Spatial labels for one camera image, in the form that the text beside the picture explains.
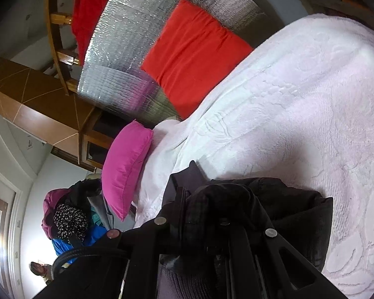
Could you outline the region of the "red pillow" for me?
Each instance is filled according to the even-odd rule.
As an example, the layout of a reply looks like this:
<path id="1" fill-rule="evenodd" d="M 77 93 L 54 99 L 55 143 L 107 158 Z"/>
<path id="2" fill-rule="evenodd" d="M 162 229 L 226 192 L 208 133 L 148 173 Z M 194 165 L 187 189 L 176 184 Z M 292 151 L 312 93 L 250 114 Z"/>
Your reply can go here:
<path id="1" fill-rule="evenodd" d="M 180 0 L 141 69 L 185 120 L 253 48 L 210 13 Z"/>

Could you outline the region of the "black white speckled garment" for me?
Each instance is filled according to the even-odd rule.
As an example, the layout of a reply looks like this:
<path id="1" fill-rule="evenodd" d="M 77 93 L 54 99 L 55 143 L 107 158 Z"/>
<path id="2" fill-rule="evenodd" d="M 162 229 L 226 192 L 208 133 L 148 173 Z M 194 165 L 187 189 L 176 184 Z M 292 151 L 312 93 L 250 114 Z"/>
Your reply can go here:
<path id="1" fill-rule="evenodd" d="M 81 210 L 67 204 L 60 204 L 54 213 L 53 221 L 57 227 L 58 239 L 67 242 L 70 242 L 71 238 L 84 241 L 89 223 Z"/>

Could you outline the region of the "wooden stair railing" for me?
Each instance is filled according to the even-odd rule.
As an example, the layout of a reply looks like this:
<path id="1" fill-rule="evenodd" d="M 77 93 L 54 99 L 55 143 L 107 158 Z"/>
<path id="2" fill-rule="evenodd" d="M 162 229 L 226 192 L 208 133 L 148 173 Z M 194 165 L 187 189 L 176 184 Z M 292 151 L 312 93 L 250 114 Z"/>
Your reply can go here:
<path id="1" fill-rule="evenodd" d="M 71 77 L 72 67 L 82 64 L 76 43 L 66 44 L 65 35 L 61 33 L 62 29 L 71 30 L 73 15 L 60 11 L 59 0 L 45 0 L 45 18 L 52 61 L 64 92 L 69 96 L 78 92 L 78 79 Z"/>

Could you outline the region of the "blue jacket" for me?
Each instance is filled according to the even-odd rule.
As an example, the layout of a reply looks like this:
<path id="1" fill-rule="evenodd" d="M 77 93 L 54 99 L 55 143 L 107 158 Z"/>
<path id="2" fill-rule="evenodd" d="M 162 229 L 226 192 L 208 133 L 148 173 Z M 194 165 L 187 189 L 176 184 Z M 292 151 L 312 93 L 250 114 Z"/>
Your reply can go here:
<path id="1" fill-rule="evenodd" d="M 53 239 L 52 245 L 57 256 L 74 249 L 76 247 L 89 247 L 92 246 L 97 240 L 105 235 L 107 229 L 103 226 L 93 225 L 87 231 L 86 237 L 82 241 L 74 241 L 73 243 L 66 242 L 60 239 Z"/>

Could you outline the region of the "magenta pillow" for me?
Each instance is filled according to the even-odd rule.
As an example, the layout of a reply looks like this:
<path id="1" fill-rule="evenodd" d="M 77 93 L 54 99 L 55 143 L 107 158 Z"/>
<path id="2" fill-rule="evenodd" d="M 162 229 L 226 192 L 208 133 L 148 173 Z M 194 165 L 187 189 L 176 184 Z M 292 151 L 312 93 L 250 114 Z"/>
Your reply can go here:
<path id="1" fill-rule="evenodd" d="M 118 133 L 108 150 L 101 173 L 102 193 L 121 221 L 130 210 L 152 139 L 152 130 L 133 121 Z"/>

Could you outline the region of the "wooden cabinet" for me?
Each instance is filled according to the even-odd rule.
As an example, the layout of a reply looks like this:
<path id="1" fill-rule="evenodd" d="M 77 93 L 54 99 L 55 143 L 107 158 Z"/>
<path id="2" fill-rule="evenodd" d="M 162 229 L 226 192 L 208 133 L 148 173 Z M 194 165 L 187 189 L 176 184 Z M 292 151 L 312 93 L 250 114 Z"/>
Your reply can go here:
<path id="1" fill-rule="evenodd" d="M 66 95 L 60 80 L 0 57 L 0 115 L 83 168 L 102 168 L 116 118 Z"/>

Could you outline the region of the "red blanket on railing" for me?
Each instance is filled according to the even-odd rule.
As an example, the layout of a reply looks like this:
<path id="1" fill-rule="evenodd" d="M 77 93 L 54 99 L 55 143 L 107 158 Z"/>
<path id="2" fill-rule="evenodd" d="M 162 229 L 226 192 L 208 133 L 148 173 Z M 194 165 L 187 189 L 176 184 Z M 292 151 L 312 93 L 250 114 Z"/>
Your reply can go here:
<path id="1" fill-rule="evenodd" d="M 75 0 L 71 30 L 78 44 L 81 64 L 84 63 L 94 29 L 107 2 L 108 0 Z"/>

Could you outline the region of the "teal garment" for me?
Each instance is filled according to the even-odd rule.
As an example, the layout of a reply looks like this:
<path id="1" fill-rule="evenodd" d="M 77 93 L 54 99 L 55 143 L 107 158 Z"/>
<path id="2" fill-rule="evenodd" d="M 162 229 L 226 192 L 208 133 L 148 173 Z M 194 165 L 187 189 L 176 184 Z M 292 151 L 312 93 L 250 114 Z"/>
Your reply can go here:
<path id="1" fill-rule="evenodd" d="M 100 218 L 100 215 L 96 212 L 94 207 L 90 207 L 91 213 L 91 224 L 103 227 L 104 224 Z"/>

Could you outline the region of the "maroon garment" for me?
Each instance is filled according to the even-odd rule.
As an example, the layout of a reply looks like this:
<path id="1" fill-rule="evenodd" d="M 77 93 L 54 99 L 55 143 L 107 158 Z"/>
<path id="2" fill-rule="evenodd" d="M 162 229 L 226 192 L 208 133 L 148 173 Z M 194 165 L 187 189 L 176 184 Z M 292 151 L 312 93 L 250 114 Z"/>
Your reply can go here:
<path id="1" fill-rule="evenodd" d="M 59 188 L 49 191 L 43 201 L 44 216 L 42 219 L 42 229 L 49 240 L 56 238 L 57 226 L 54 224 L 54 212 L 56 205 L 68 193 L 71 192 L 70 188 Z"/>

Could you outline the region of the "white textured bedspread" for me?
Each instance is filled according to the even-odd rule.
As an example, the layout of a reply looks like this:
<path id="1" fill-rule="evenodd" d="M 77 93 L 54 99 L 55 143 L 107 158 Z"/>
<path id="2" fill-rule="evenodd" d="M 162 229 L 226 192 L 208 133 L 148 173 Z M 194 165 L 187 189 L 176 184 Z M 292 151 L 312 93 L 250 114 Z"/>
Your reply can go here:
<path id="1" fill-rule="evenodd" d="M 182 122 L 155 126 L 136 224 L 160 211 L 172 173 L 275 177 L 334 199 L 325 276 L 348 298 L 374 293 L 374 31 L 310 15 L 246 57 Z"/>

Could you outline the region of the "black quilted zip jacket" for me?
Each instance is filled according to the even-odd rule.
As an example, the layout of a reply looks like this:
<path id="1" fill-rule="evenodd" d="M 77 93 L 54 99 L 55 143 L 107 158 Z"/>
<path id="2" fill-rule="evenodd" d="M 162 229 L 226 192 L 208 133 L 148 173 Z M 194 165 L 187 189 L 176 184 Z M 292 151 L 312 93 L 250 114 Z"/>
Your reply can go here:
<path id="1" fill-rule="evenodd" d="M 322 274 L 333 200 L 271 177 L 144 178 L 159 234 L 143 298 L 340 298 Z"/>

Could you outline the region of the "grey coat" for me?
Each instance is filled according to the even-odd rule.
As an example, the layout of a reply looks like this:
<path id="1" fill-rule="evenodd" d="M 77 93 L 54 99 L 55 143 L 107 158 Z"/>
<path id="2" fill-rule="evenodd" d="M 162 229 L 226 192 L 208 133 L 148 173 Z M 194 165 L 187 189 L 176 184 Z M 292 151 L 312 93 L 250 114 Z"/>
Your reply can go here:
<path id="1" fill-rule="evenodd" d="M 134 228 L 135 208 L 133 205 L 130 207 L 125 219 L 121 220 L 108 206 L 102 194 L 88 197 L 88 201 L 107 230 L 118 229 L 120 231 L 127 231 Z"/>

